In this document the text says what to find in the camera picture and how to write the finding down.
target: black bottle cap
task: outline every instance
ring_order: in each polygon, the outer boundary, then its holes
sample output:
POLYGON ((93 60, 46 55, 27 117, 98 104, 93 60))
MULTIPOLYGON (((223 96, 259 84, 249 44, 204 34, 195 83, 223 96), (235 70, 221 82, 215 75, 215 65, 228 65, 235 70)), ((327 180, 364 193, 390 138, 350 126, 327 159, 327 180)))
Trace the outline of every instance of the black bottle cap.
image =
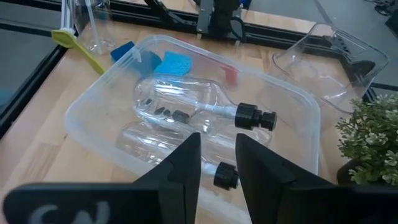
POLYGON ((276 119, 277 119, 276 112, 271 112, 271 113, 264 112, 261 116, 261 121, 260 121, 261 127, 273 131, 276 125, 276 119))
POLYGON ((213 184, 225 190, 236 189, 238 187, 239 175, 236 166, 220 162, 214 175, 213 184))
POLYGON ((236 110, 235 127, 253 130, 254 127, 267 128, 273 131, 276 124, 277 115, 275 112, 262 112, 257 110, 256 105, 240 103, 236 110))

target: yellow-green spatula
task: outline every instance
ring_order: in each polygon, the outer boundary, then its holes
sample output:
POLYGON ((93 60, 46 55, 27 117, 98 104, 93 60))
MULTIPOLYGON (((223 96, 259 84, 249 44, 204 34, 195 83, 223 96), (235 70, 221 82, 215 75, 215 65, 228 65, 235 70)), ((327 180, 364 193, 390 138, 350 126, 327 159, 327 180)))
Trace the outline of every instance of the yellow-green spatula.
POLYGON ((87 51, 84 46, 79 44, 76 40, 76 37, 73 35, 73 29, 62 28, 59 30, 51 31, 52 39, 62 47, 66 47, 68 49, 76 47, 85 57, 88 63, 94 68, 98 74, 102 75, 105 72, 103 66, 95 59, 95 57, 87 51))

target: clear plastic bottle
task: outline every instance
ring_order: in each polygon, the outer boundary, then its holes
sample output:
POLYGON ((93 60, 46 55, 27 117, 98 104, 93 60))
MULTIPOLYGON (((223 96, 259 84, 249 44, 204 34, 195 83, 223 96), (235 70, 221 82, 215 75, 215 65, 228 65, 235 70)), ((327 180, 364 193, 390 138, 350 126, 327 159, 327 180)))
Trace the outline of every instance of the clear plastic bottle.
MULTIPOLYGON (((213 177, 220 162, 236 165, 235 139, 237 133, 244 133, 267 146, 271 135, 263 129, 247 131, 228 125, 214 136, 203 136, 202 172, 213 177)), ((191 135, 185 131, 174 131, 143 121, 131 122, 122 128, 116 147, 152 165, 162 162, 174 149, 191 135)))
POLYGON ((219 83, 189 77, 153 76, 139 81, 134 89, 133 109, 144 121, 161 127, 214 136, 225 126, 273 130, 275 113, 255 105, 236 105, 219 83))

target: plastic container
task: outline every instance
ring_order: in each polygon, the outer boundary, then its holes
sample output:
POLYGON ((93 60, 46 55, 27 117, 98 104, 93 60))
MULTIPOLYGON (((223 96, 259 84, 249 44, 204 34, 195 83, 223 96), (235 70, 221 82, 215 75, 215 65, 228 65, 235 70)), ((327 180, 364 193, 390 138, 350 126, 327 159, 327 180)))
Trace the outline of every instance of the plastic container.
POLYGON ((273 55, 272 61, 272 76, 315 95, 326 129, 352 112, 350 100, 362 98, 388 58, 362 40, 318 23, 291 48, 273 55))
MULTIPOLYGON (((193 65, 187 76, 218 82, 225 87, 224 92, 232 103, 245 102, 258 105, 259 110, 275 111, 278 120, 268 147, 304 169, 318 172, 320 111, 311 94, 238 62, 162 35, 139 42, 70 106, 65 117, 67 133, 87 149, 137 175, 151 170, 153 162, 117 147, 116 141, 121 130, 128 128, 127 124, 141 121, 132 107, 134 86, 140 77, 150 75, 148 71, 152 69, 148 61, 152 56, 144 55, 153 52, 163 58, 166 51, 191 57, 193 65), (228 80, 225 68, 238 71, 235 82, 228 80)), ((236 128, 228 128, 219 134, 237 132, 240 131, 236 128)), ((234 139, 227 143, 233 146, 234 139)), ((198 218, 209 214, 217 223, 251 223, 241 187, 231 191, 217 188, 202 172, 199 194, 198 218)))

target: clear plastic cup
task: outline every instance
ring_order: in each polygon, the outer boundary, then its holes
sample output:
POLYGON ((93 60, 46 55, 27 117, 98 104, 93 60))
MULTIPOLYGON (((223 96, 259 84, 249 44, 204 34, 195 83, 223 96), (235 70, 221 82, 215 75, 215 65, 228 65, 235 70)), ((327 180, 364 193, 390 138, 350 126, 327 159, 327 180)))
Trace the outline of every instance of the clear plastic cup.
POLYGON ((109 0, 68 0, 68 7, 79 34, 78 41, 90 52, 101 55, 115 47, 109 0))

